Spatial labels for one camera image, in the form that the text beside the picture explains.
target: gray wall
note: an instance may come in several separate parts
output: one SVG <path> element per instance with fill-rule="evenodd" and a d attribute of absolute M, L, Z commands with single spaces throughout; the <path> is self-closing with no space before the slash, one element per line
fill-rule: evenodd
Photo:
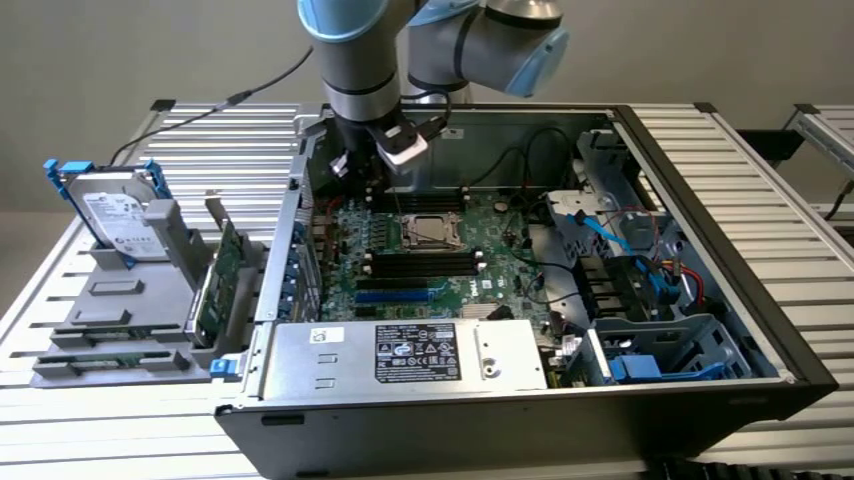
<path fill-rule="evenodd" d="M 153 99 L 210 102 L 282 69 L 306 46 L 293 3 L 1 0 L 0 210 L 65 210 L 43 159 L 105 161 Z M 539 101 L 703 100 L 737 126 L 768 127 L 793 102 L 854 103 L 851 0 L 561 4 L 571 48 Z M 321 98 L 312 64 L 258 96 Z M 813 201 L 832 197 L 832 172 L 808 155 L 785 166 Z"/>

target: green circuit board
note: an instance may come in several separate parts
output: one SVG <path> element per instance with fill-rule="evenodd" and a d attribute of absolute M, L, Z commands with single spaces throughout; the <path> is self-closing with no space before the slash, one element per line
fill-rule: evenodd
<path fill-rule="evenodd" d="M 472 304 L 507 305 L 515 318 L 529 319 L 533 325 L 548 318 L 548 308 L 524 299 L 523 289 L 533 280 L 537 269 L 513 258 L 509 247 L 501 240 L 507 222 L 516 237 L 521 220 L 511 211 L 496 213 L 493 204 L 505 201 L 496 194 L 472 195 L 464 212 L 457 212 L 457 233 L 462 246 L 460 251 L 478 248 L 482 251 L 485 268 L 470 277 L 434 277 L 428 279 L 429 301 L 422 303 L 356 303 L 356 282 L 368 278 L 361 271 L 364 253 L 405 253 L 398 215 L 372 213 L 357 201 L 348 201 L 336 211 L 329 222 L 326 238 L 336 246 L 346 244 L 345 253 L 338 251 L 337 262 L 321 261 L 322 271 L 322 321 L 401 320 L 416 318 L 462 318 L 462 307 Z M 521 289 L 516 288 L 519 277 Z M 356 307 L 376 308 L 374 315 L 356 317 Z"/>

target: robotic arm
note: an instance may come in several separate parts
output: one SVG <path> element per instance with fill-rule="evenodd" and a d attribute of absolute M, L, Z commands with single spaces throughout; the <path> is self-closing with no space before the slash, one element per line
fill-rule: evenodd
<path fill-rule="evenodd" d="M 394 174 L 413 166 L 445 119 L 413 125 L 400 109 L 396 36 L 409 26 L 410 86 L 458 99 L 468 83 L 529 97 L 565 50 L 555 0 L 297 0 L 344 136 L 338 176 L 378 154 Z"/>

